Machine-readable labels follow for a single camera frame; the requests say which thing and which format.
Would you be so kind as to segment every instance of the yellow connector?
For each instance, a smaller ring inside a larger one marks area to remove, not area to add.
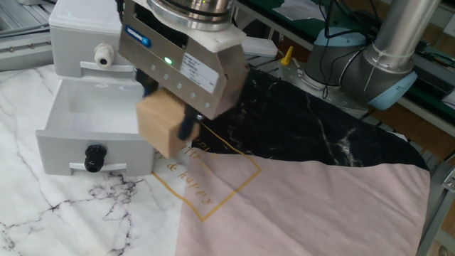
[[[286,56],[284,58],[282,58],[281,64],[289,65],[289,63],[291,62],[293,49],[294,49],[293,46],[289,47],[289,50],[287,51]]]

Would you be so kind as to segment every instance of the drawer knob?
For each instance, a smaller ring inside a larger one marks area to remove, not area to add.
[[[85,150],[85,169],[91,173],[97,173],[105,164],[107,150],[101,145],[90,145]]]

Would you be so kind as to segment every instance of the drawer handle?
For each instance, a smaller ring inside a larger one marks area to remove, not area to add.
[[[91,70],[102,70],[102,71],[113,71],[113,72],[133,72],[132,65],[111,65],[110,67],[101,68],[96,63],[81,61],[80,67],[91,69]]]
[[[85,165],[79,163],[70,163],[70,168],[78,171],[85,171]],[[119,171],[125,170],[127,164],[106,164],[101,168],[101,171]]]

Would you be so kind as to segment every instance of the gold line border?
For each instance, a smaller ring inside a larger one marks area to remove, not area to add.
[[[223,143],[225,143],[226,145],[228,145],[232,150],[234,150],[235,152],[237,152],[238,154],[241,154],[242,156],[246,157],[248,160],[250,160],[257,168],[257,171],[251,175],[251,177],[249,177],[246,182],[244,182],[242,185],[240,185],[240,187],[236,188],[229,196],[227,196],[223,201],[221,201],[221,203],[219,203],[217,206],[214,207],[214,209],[212,209],[210,212],[207,213],[207,215],[205,215],[204,217],[202,217],[200,215],[200,213],[198,212],[198,209],[196,209],[196,207],[193,206],[192,203],[190,203],[190,201],[188,201],[186,198],[184,198],[183,196],[179,195],[177,192],[175,192],[165,181],[163,181],[162,178],[160,178],[160,176],[158,174],[156,174],[155,172],[153,172],[152,174],[177,198],[181,199],[184,203],[186,203],[188,206],[190,206],[191,209],[193,209],[194,213],[198,216],[199,220],[201,222],[204,222],[205,220],[207,220],[212,214],[215,213],[215,211],[217,211],[222,205],[224,205],[229,199],[231,199],[237,192],[239,192],[240,190],[242,190],[242,188],[244,188],[249,182],[251,182],[258,174],[261,173],[262,169],[259,167],[259,165],[257,165],[257,163],[249,156],[247,156],[246,154],[243,154],[243,152],[237,150],[236,148],[234,148],[233,146],[231,146],[227,141],[225,141],[223,138],[221,138],[220,136],[218,136],[218,134],[216,134],[214,131],[212,131],[210,128],[208,128],[205,124],[201,123],[209,132],[211,132],[213,135],[215,135],[220,141],[222,141]]]

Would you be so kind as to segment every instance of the green led light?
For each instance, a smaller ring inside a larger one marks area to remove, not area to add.
[[[170,58],[165,57],[164,61],[166,61],[169,65],[172,65],[172,60]]]

